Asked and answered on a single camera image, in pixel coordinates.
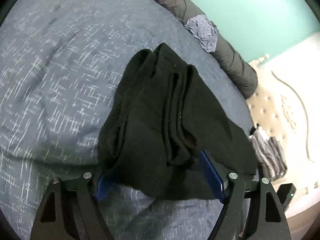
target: metal screw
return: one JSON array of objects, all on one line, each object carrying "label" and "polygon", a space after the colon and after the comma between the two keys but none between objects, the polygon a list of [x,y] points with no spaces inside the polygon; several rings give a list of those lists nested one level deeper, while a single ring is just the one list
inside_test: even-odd
[{"label": "metal screw", "polygon": [[85,179],[90,179],[91,176],[92,176],[91,172],[86,172],[85,174],[83,174],[83,177],[84,177]]},{"label": "metal screw", "polygon": [[59,178],[58,178],[58,177],[55,177],[55,178],[53,178],[53,179],[51,180],[51,182],[52,182],[53,184],[57,184],[57,183],[59,182]]},{"label": "metal screw", "polygon": [[268,184],[269,183],[269,180],[267,178],[262,178],[261,181],[264,183],[264,184]]},{"label": "metal screw", "polygon": [[232,179],[236,179],[236,178],[238,178],[238,175],[236,173],[232,172],[229,174],[229,177]]}]

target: black cloth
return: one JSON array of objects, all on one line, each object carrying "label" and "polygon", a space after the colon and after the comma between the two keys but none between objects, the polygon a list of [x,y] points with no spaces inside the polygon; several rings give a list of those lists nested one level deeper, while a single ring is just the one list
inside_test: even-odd
[{"label": "black cloth", "polygon": [[128,63],[99,134],[99,161],[120,184],[162,199],[212,199],[200,150],[240,174],[257,159],[243,130],[223,111],[193,65],[166,44]]}]

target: mint green wall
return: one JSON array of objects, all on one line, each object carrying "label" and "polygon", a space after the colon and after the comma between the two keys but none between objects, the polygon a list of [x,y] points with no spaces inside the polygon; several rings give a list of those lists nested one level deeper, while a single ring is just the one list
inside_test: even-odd
[{"label": "mint green wall", "polygon": [[304,0],[191,0],[247,62],[274,57],[296,45],[320,24]]}]

